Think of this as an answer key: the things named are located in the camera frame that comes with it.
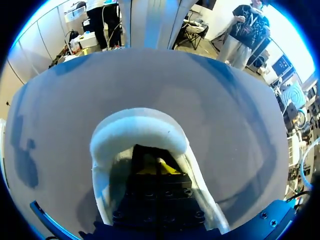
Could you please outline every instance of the white column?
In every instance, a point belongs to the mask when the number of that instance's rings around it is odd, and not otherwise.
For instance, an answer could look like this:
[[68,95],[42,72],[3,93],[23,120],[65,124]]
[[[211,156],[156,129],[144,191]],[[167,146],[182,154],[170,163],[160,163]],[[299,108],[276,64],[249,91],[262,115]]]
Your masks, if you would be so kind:
[[126,47],[171,49],[197,0],[119,0]]

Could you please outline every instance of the white box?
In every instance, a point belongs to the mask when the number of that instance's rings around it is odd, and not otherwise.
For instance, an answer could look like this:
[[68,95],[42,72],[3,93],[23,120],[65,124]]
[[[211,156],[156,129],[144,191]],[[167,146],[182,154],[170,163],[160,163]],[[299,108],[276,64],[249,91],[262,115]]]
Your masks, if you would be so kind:
[[78,41],[81,44],[81,47],[83,49],[94,47],[94,46],[98,45],[98,41],[97,41],[95,32],[85,33],[83,35],[83,38],[82,38],[82,36],[79,37]]

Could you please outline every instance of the gray pants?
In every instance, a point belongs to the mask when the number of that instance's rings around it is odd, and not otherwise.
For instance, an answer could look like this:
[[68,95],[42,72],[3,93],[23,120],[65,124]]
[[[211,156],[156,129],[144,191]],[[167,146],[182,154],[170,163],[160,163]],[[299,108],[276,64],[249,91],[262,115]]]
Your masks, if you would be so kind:
[[231,66],[243,70],[251,57],[251,51],[249,47],[229,35],[222,46],[217,60],[223,63],[229,61]]

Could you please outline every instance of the person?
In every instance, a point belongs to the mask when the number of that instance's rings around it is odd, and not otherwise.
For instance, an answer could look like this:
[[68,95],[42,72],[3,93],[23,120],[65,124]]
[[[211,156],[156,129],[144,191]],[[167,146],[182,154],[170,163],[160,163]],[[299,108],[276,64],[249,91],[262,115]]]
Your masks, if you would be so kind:
[[266,0],[252,0],[251,5],[240,5],[234,11],[231,32],[218,55],[217,60],[228,61],[233,67],[243,70],[252,51],[270,37],[269,21],[262,8]]
[[104,1],[105,0],[88,0],[86,4],[86,13],[90,18],[90,25],[92,25],[96,40],[102,51],[106,51],[108,47],[104,33],[104,22],[108,25],[109,47],[113,48],[118,45],[120,39],[117,6],[111,4],[103,7]]

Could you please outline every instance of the cable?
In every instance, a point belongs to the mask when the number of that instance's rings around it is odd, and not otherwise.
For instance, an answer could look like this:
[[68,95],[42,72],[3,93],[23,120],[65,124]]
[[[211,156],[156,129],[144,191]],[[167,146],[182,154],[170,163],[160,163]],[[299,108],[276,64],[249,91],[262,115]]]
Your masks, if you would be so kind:
[[292,100],[291,100],[291,99],[288,100],[288,103],[286,104],[286,106],[285,106],[285,108],[284,108],[284,111],[283,111],[283,113],[282,113],[282,116],[285,115],[285,112],[286,112],[287,108],[289,107],[290,103],[292,103]]
[[302,178],[302,181],[303,181],[303,184],[310,190],[312,190],[313,186],[312,184],[307,180],[306,176],[305,176],[305,173],[304,173],[304,164],[305,164],[305,160],[307,158],[307,155],[308,153],[310,152],[310,150],[318,145],[320,143],[320,137],[317,138],[308,148],[307,150],[305,151],[302,159],[301,159],[301,163],[300,163],[300,175],[301,175],[301,178]]
[[107,5],[103,6],[103,8],[102,8],[102,25],[103,25],[103,35],[104,35],[104,38],[105,38],[105,41],[106,41],[106,47],[109,50],[109,43],[107,41],[107,36],[106,36],[106,31],[105,31],[105,18],[104,18],[105,7],[107,7]]
[[71,48],[70,48],[69,42],[67,43],[67,35],[68,35],[69,33],[71,33],[72,31],[73,31],[73,29],[72,29],[71,31],[68,31],[68,32],[66,33],[66,35],[64,36],[64,42],[65,42],[65,44],[67,45],[67,47],[68,47],[69,52],[70,52],[71,55],[73,55],[73,53],[72,53],[72,50],[71,50]]
[[110,38],[108,40],[108,44],[107,44],[108,45],[108,50],[109,50],[109,46],[110,46],[110,40],[111,40],[112,36],[114,35],[115,30],[117,29],[117,27],[119,27],[121,25],[121,23],[122,23],[122,21],[119,22],[119,24],[114,28],[114,30],[113,30],[113,32],[112,32],[112,34],[111,34],[111,36],[110,36]]
[[290,197],[289,199],[287,199],[285,202],[288,203],[288,202],[290,202],[291,200],[296,199],[296,198],[298,198],[298,197],[300,197],[300,196],[302,196],[302,195],[306,195],[306,194],[310,195],[310,194],[311,194],[311,191],[302,191],[302,192],[299,192],[298,194],[296,194],[296,195]]

